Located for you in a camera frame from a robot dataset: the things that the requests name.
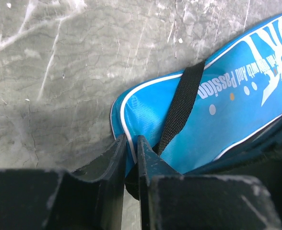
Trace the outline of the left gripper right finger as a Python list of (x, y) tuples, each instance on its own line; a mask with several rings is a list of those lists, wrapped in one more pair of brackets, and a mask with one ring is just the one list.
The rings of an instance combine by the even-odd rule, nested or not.
[(281, 230), (270, 193), (245, 175), (181, 175), (138, 137), (144, 230)]

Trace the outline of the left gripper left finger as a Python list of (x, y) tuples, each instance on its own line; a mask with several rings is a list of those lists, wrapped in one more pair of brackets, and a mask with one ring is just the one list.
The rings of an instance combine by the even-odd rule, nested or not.
[(63, 169), (0, 169), (0, 230), (121, 228), (126, 137), (92, 162)]

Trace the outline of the blue sport racket bag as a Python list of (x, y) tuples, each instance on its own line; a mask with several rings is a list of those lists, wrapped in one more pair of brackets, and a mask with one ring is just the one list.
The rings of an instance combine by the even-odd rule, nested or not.
[(113, 103), (113, 135), (127, 137), (127, 191), (139, 197), (137, 142), (144, 136), (184, 174), (253, 140), (282, 117), (282, 14), (206, 60), (148, 80)]

